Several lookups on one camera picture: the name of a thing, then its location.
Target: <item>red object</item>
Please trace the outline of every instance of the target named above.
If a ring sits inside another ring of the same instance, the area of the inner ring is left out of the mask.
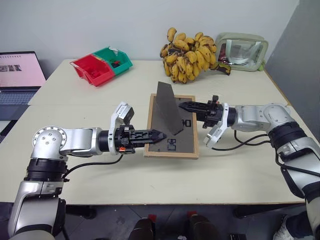
[[[150,219],[153,223],[155,223],[157,220],[157,215],[149,214],[148,219]]]
[[[80,78],[95,86],[108,82],[116,75],[108,63],[94,57],[92,54],[75,60],[71,64]]]
[[[197,214],[196,211],[188,211],[188,212],[186,213],[188,219],[191,218],[192,215],[196,215],[196,214]]]

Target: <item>bunch of bananas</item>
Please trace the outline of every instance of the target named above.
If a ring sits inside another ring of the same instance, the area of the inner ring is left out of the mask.
[[[175,83],[186,84],[194,81],[202,70],[218,70],[229,75],[231,67],[216,61],[217,46],[212,37],[198,32],[194,38],[184,32],[177,34],[174,27],[167,32],[168,44],[165,44],[160,57],[163,58],[165,74]]]

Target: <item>laptop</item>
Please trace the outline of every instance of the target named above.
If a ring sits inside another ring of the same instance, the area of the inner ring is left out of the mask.
[[[18,120],[45,82],[34,51],[0,52],[0,121]]]

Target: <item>black cable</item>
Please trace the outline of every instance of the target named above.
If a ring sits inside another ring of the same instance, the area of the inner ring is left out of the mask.
[[[70,240],[70,238],[69,238],[69,236],[67,234],[65,226],[62,226],[62,234],[63,234],[65,240]]]
[[[309,171],[306,169],[302,169],[302,168],[298,168],[298,167],[294,167],[294,166],[288,166],[288,165],[284,165],[283,163],[279,162],[279,155],[277,154],[277,151],[275,151],[275,163],[277,165],[279,165],[280,167],[282,167],[283,169],[289,169],[289,170],[293,170],[293,171],[297,171],[297,172],[301,172],[304,174],[310,174],[310,175],[314,175],[320,178],[320,173],[315,172],[315,171]]]
[[[244,142],[241,141],[238,137],[237,137],[237,130],[234,130],[234,139],[237,140],[239,143],[243,144]],[[260,134],[258,135],[259,137],[267,137],[268,135],[267,134]],[[265,140],[265,141],[261,141],[261,142],[258,142],[258,143],[246,143],[245,145],[247,146],[259,146],[261,144],[270,144],[271,142],[269,140]]]
[[[91,165],[111,165],[111,164],[116,164],[118,163],[121,159],[122,159],[123,155],[121,154],[121,156],[116,160],[116,161],[109,161],[109,162],[87,162],[87,163],[83,163],[83,164],[79,164],[77,166],[74,166],[73,168],[69,169],[66,171],[66,173],[63,175],[63,178],[66,178],[66,176],[71,173],[72,171],[78,169],[78,168],[82,168],[85,166],[91,166]]]
[[[261,138],[261,137],[265,137],[266,134],[260,134],[260,135],[257,135],[257,136],[254,136],[250,139],[248,139],[247,141],[240,141],[241,144],[237,145],[237,146],[234,146],[234,147],[231,147],[231,148],[215,148],[215,147],[212,147],[211,149],[213,150],[216,150],[216,151],[231,151],[231,150],[235,150],[235,149],[238,149],[240,147],[242,147],[243,145],[247,145],[249,142],[257,139],[257,138]],[[252,146],[258,146],[258,145],[261,145],[261,144],[269,144],[270,141],[261,141],[261,142],[258,142],[258,143],[252,143],[252,144],[255,144],[255,145],[252,145]]]

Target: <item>wooden frame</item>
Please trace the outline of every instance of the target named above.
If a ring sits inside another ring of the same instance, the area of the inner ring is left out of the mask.
[[[151,129],[152,114],[154,99],[157,94],[152,93],[150,96],[149,112],[148,112],[148,123],[147,129]],[[195,101],[196,98],[193,95],[174,95],[175,98],[181,99],[191,99]],[[149,151],[149,144],[144,146],[144,156],[145,157],[161,157],[161,158],[186,158],[186,159],[198,159],[199,158],[199,142],[198,142],[198,130],[197,130],[197,114],[192,113],[192,126],[193,126],[193,152],[156,152]]]

